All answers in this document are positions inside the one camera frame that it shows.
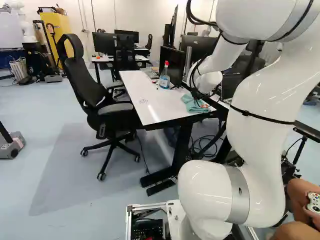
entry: white game controller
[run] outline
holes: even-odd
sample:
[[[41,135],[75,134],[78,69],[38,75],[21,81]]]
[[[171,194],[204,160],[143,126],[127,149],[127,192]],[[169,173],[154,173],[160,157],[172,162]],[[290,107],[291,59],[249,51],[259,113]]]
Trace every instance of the white game controller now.
[[[315,214],[320,214],[320,194],[309,192],[308,198],[310,199],[310,203],[306,206],[306,209]]]

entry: chair backrest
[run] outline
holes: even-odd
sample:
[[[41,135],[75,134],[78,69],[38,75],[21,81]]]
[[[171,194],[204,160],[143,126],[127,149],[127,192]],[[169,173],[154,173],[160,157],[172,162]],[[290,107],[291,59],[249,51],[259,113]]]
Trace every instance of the chair backrest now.
[[[114,50],[113,69],[117,79],[119,79],[119,71],[140,69],[136,62],[135,44],[131,37],[118,34]]]
[[[72,45],[74,57],[67,56],[65,47],[67,39]],[[83,60],[84,47],[77,35],[73,33],[62,35],[56,44],[56,48],[74,94],[87,114],[95,112],[96,105],[103,97],[108,97],[110,102],[112,101],[112,96],[108,95],[107,90],[90,75]]]
[[[152,34],[149,34],[149,35],[148,35],[148,42],[147,42],[147,44],[145,45],[145,48],[148,49],[148,50],[151,50],[151,47],[152,47],[152,39],[153,39]]]

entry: teal towel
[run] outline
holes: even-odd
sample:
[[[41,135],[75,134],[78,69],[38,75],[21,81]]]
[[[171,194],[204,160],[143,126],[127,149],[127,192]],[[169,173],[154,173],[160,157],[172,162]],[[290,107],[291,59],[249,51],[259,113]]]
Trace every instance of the teal towel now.
[[[181,100],[185,103],[186,110],[190,114],[202,114],[208,113],[209,109],[205,107],[200,107],[201,105],[207,105],[203,100],[199,99],[197,102],[191,96],[191,94],[185,94],[181,97]]]

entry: chair armrest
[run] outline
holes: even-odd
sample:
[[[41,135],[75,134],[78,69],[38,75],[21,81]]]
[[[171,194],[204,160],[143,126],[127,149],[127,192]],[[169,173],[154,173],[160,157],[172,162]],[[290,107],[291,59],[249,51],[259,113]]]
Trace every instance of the chair armrest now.
[[[114,113],[121,113],[121,112],[127,112],[132,111],[134,109],[134,106],[129,101],[123,101],[123,102],[117,102],[115,104],[111,104],[108,106],[104,106],[98,110],[98,115],[109,115]]]
[[[120,87],[124,87],[125,85],[123,83],[117,83],[115,85],[112,85],[112,86],[108,86],[106,87],[105,89],[108,91],[108,90],[112,90],[112,89],[115,89],[115,88],[120,88]]]

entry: chair wheel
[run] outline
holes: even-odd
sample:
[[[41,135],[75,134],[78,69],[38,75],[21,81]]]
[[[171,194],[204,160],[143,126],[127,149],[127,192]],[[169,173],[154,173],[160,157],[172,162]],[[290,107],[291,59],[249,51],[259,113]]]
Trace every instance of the chair wheel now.
[[[82,149],[80,154],[81,154],[82,157],[86,157],[86,156],[88,156],[89,152],[88,152],[88,150]]]
[[[134,161],[135,161],[136,163],[139,163],[139,162],[140,162],[140,156],[136,156],[135,159],[134,159]]]
[[[98,176],[96,176],[96,179],[98,179],[100,182],[103,182],[106,179],[105,173],[99,173]]]

